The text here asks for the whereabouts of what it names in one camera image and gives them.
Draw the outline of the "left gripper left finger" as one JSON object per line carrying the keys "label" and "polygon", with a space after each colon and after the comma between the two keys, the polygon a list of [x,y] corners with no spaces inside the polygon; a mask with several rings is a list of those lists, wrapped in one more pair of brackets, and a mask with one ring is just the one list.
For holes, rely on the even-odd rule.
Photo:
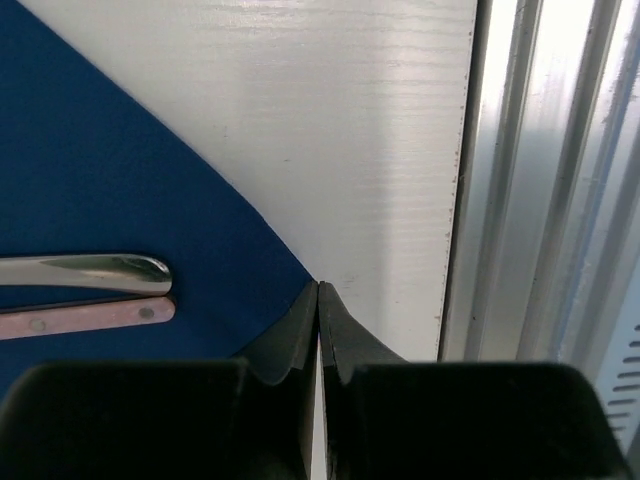
{"label": "left gripper left finger", "polygon": [[5,479],[306,479],[318,285],[225,360],[49,362],[1,407]]}

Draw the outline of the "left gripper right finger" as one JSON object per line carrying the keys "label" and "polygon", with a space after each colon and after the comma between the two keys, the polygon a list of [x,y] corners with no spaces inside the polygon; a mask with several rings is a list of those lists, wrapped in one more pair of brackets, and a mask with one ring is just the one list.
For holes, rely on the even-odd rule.
{"label": "left gripper right finger", "polygon": [[549,362],[410,362],[321,283],[332,479],[628,479],[600,401]]}

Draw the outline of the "silver table knife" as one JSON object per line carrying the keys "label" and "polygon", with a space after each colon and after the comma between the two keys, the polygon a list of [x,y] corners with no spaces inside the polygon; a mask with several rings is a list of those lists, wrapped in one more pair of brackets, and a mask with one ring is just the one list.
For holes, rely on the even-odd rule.
{"label": "silver table knife", "polygon": [[161,296],[170,291],[173,276],[162,261],[129,253],[6,257],[1,260],[1,284]]}

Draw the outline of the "blue paper napkin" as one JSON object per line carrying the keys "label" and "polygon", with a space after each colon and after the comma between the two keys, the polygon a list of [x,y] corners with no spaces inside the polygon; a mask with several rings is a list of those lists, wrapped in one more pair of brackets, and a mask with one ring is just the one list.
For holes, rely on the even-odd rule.
{"label": "blue paper napkin", "polygon": [[36,16],[1,5],[1,253],[146,254],[174,278],[160,324],[6,340],[1,386],[50,360],[227,357],[310,274],[190,147]]}

